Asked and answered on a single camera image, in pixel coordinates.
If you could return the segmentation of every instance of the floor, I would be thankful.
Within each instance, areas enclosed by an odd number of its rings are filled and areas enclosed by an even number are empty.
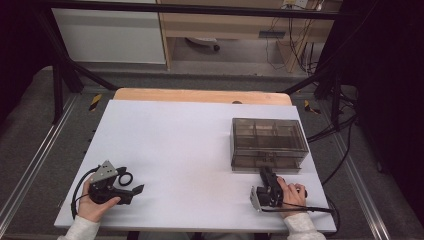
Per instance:
[[[132,65],[131,68],[116,71],[100,66],[96,71],[106,80],[125,87],[266,92],[284,90],[308,75],[300,69],[288,74],[281,63],[276,44],[271,40],[219,40],[219,44],[221,49],[216,52],[211,47],[178,39],[171,70]],[[316,61],[315,58],[316,53],[311,58],[306,57],[311,62]],[[55,236],[66,232],[55,228],[53,222],[95,134],[107,100],[113,97],[113,92],[84,79],[86,88],[83,93],[68,95],[74,104],[66,121],[57,129],[51,125],[51,83],[50,71],[37,74],[21,104],[0,126],[0,166],[5,183],[0,185],[0,236],[4,234],[7,239],[55,239]],[[311,84],[291,96],[293,104],[298,107],[307,136],[328,125],[326,114],[329,101],[315,100],[312,94],[314,88]],[[344,89],[346,94],[355,96],[355,89],[348,86]],[[102,93],[102,99],[94,112],[88,111],[97,93]],[[313,111],[305,110],[305,100]],[[341,121],[355,114],[348,103],[342,106],[347,107],[343,109]],[[56,130],[60,133],[51,139],[51,145],[43,142],[51,131]],[[360,126],[354,124],[350,136],[345,129],[310,144],[320,178],[325,179],[338,165],[349,142],[348,137],[351,139],[348,162],[324,188],[339,209],[341,222],[339,232],[328,238],[424,239],[423,227],[393,179],[378,172]],[[42,145],[48,146],[47,151],[38,151]],[[41,159],[42,164],[34,163],[37,158]],[[19,195],[15,187],[21,186],[21,177],[29,175],[28,171],[32,170],[37,170],[37,174],[28,180],[28,187],[18,189],[23,190],[20,196],[24,198],[11,199],[11,196]],[[6,207],[13,205],[11,202],[15,204],[12,217],[3,218]],[[112,239],[123,239],[125,234],[99,232],[99,236],[113,236]]]

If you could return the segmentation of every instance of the gray storage box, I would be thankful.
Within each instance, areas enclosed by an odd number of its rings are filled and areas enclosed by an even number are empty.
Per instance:
[[[299,121],[233,118],[231,167],[233,171],[297,172],[309,153]]]

